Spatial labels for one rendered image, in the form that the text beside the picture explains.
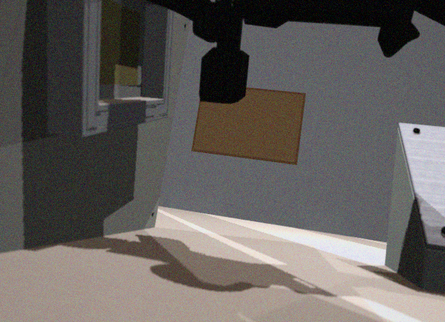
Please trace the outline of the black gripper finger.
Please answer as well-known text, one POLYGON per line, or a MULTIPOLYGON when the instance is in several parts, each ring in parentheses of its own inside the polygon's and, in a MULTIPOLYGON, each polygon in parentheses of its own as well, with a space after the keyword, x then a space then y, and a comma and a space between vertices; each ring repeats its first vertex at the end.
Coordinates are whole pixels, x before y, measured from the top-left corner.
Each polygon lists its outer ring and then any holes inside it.
POLYGON ((214 43, 204 36, 206 1, 211 0, 147 0, 159 4, 193 21, 193 34, 206 42, 214 43))

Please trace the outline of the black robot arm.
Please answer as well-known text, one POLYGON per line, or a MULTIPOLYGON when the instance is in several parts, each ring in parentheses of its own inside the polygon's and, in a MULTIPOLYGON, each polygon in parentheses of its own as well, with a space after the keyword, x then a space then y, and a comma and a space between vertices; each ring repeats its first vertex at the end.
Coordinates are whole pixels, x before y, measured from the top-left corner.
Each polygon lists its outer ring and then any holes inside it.
MULTIPOLYGON (((378 42, 392 57, 419 37, 411 22, 414 11, 445 26, 445 0, 329 0, 325 24, 380 27, 378 42)), ((253 26, 278 28, 288 21, 244 19, 253 26)))

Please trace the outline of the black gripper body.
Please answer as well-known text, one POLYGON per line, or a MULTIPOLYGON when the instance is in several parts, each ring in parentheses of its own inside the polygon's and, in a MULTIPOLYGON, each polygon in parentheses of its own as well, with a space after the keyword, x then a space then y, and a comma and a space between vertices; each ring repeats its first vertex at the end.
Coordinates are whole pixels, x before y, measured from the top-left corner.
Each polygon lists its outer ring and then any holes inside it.
POLYGON ((250 56, 240 50, 243 19, 324 23, 328 3, 329 0, 206 1, 204 36, 217 42, 217 47, 202 57, 200 101, 233 104, 245 97, 250 56))

